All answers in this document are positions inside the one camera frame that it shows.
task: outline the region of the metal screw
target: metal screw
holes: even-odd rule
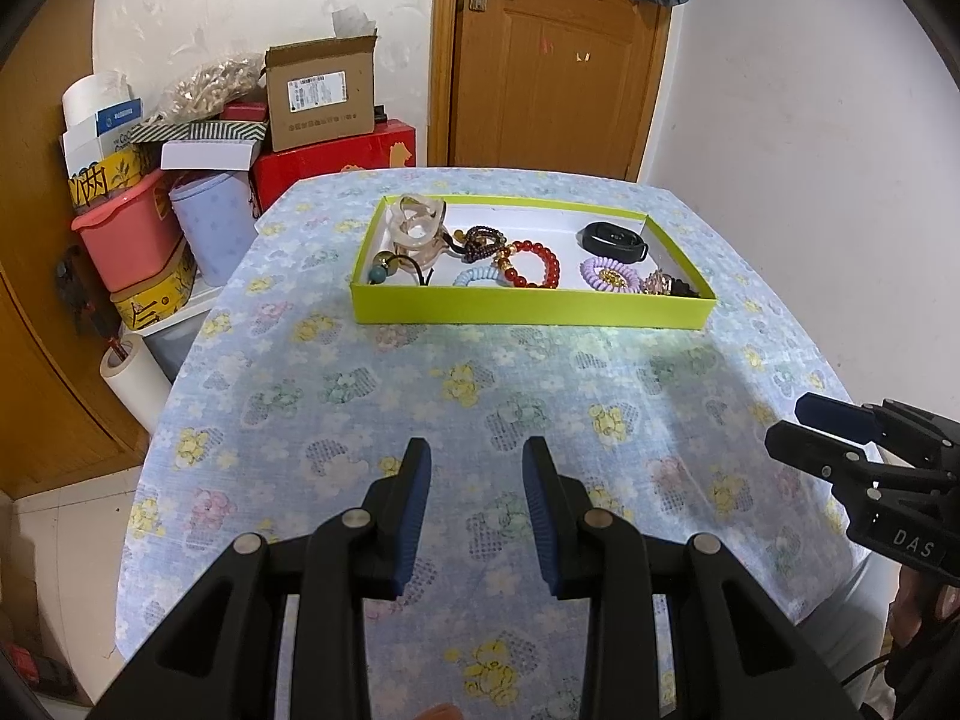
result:
[[[347,528],[363,528],[373,519],[366,509],[350,509],[340,518]]]
[[[240,555],[253,555],[260,548],[260,536],[256,533],[240,533],[233,540],[233,550]]]
[[[584,514],[584,522],[592,528],[608,528],[613,525],[613,515],[606,509],[591,509]]]
[[[693,536],[693,548],[704,555],[716,555],[720,551],[720,539],[713,533],[697,533]]]

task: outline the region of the blue trash can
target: blue trash can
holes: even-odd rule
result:
[[[256,238],[247,173],[194,170],[176,182],[170,199],[203,280],[222,287]]]

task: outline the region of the table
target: table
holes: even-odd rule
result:
[[[358,326],[354,258],[373,206],[402,191],[645,211],[718,304],[701,332]],[[669,191],[523,170],[349,172],[299,182],[258,229],[143,469],[117,598],[127,658],[237,533],[312,531],[394,473],[413,436],[432,447],[433,483],[405,594],[366,604],[376,717],[443,701],[470,718],[576,716],[587,607],[554,601],[539,576],[520,477],[529,435],[642,532],[717,533],[794,621],[862,560],[829,486],[762,443],[800,394],[847,399],[843,386],[760,276]],[[658,622],[663,635],[664,604]],[[670,703],[669,652],[659,668]]]

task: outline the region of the tiled floor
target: tiled floor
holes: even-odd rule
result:
[[[45,654],[96,701],[123,659],[113,644],[120,551],[140,469],[13,503],[11,561],[37,582]]]

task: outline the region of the white paper roll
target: white paper roll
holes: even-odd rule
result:
[[[115,70],[95,73],[75,81],[64,92],[64,121],[67,128],[76,127],[97,111],[131,99],[127,77]]]
[[[100,360],[100,375],[152,436],[170,394],[170,381],[163,375],[143,338],[129,333],[120,343],[127,351],[126,360],[121,361],[120,356],[109,349]]]

